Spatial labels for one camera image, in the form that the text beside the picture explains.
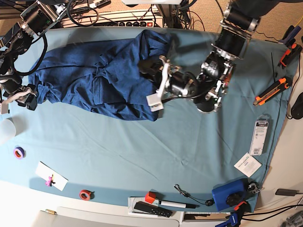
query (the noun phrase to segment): pink toy figure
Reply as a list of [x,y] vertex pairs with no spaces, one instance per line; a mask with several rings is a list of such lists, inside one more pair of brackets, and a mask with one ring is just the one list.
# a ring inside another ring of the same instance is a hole
[[53,175],[48,177],[48,181],[46,181],[45,184],[46,184],[48,187],[51,187],[51,186],[52,186],[52,183],[53,183]]

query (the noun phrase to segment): light blue tablecloth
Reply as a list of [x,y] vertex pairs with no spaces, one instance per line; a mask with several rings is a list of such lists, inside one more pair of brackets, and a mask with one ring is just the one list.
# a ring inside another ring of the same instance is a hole
[[[47,32],[48,49],[77,42],[133,38],[141,30],[51,30]],[[184,71],[200,72],[215,35],[173,29],[157,31],[173,34],[173,63]],[[41,40],[19,56],[16,68],[29,70],[42,48]],[[0,180],[78,199],[80,190],[86,189],[95,192],[92,201],[114,205],[126,206],[127,197],[144,196],[149,190],[158,191],[165,200],[195,203],[181,196],[173,185],[178,183],[194,197],[207,200],[214,187],[244,178],[233,166],[249,151],[256,119],[269,114],[264,151],[256,157],[262,167],[251,177],[262,184],[285,119],[290,89],[263,106],[254,107],[252,103],[256,95],[273,83],[271,52],[277,65],[285,50],[282,45],[252,40],[245,60],[237,62],[229,93],[217,113],[201,114],[191,101],[175,100],[165,104],[163,118],[156,122],[125,122],[67,104],[45,102],[32,112],[14,103],[10,114],[0,116],[0,120],[12,119],[18,131],[14,139],[0,146]],[[288,76],[294,75],[297,63],[287,67]],[[26,150],[24,159],[14,157],[15,146]],[[46,187],[45,181],[35,175],[39,161],[69,180],[63,192]],[[256,196],[249,199],[252,208],[256,200]],[[195,211],[216,209],[200,206]]]

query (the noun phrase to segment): small red block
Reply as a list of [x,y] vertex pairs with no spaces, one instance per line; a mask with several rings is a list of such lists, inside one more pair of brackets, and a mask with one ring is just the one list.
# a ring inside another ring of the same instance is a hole
[[148,192],[145,196],[145,201],[148,203],[153,203],[156,200],[156,193]]

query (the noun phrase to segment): red tape roll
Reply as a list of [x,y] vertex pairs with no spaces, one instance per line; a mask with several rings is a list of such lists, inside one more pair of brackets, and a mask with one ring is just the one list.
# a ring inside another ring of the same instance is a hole
[[90,200],[90,194],[91,192],[90,191],[87,191],[87,190],[81,190],[79,196],[82,200]]

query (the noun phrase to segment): remote control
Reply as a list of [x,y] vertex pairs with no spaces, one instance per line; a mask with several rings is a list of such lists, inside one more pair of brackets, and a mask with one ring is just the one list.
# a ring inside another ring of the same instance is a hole
[[172,211],[164,209],[162,207],[157,207],[150,205],[146,202],[137,202],[134,206],[134,209],[141,210],[150,214],[155,214],[158,216],[163,216],[169,218],[172,215]]

